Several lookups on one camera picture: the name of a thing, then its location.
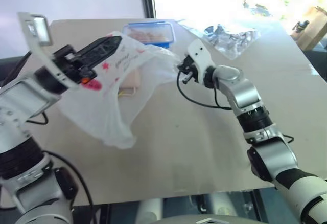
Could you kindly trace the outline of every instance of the object inside bag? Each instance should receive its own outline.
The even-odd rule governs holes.
[[[118,97],[135,95],[141,84],[139,69],[132,70],[119,85]]]
[[[142,42],[168,49],[175,42],[174,28],[166,21],[129,23],[123,27],[123,34]]]

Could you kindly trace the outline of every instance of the crumpled plastic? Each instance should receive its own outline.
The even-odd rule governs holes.
[[[178,23],[191,33],[210,43],[230,60],[239,57],[261,33],[240,23],[212,23],[180,20]]]

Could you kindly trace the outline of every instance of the white plastic bag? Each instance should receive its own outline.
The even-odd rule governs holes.
[[[121,35],[113,32],[110,35]],[[63,114],[82,130],[106,145],[130,148],[136,142],[130,125],[152,96],[155,88],[176,80],[179,57],[169,50],[122,36],[117,51],[95,67],[98,76],[60,100]],[[132,97],[118,98],[120,84],[139,67],[141,85]]]

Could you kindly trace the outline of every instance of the white table surface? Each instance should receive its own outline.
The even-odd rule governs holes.
[[[76,50],[98,37],[144,19],[57,20],[51,24],[56,51],[66,44]],[[183,58],[195,36],[173,23],[172,50]],[[264,34],[237,60],[230,61],[208,46],[217,64],[242,68],[253,81],[304,171],[327,177],[327,85],[282,27]],[[23,72],[41,66],[32,56]],[[193,82],[183,85],[187,95],[213,104],[212,91]],[[225,97],[219,101],[227,105]],[[214,191],[239,191],[271,186],[256,178],[246,155],[249,145],[231,111],[200,107],[185,100],[175,83],[155,91],[132,124],[138,140],[128,150],[103,145],[60,113],[47,111],[47,126],[29,125],[40,146],[58,152],[81,171],[95,204],[173,197]],[[3,194],[2,205],[10,206]],[[86,205],[82,187],[75,201]]]

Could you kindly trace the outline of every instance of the white wall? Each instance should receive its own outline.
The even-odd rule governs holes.
[[[0,59],[21,56],[28,48],[16,12],[56,19],[143,18],[142,0],[0,0]]]

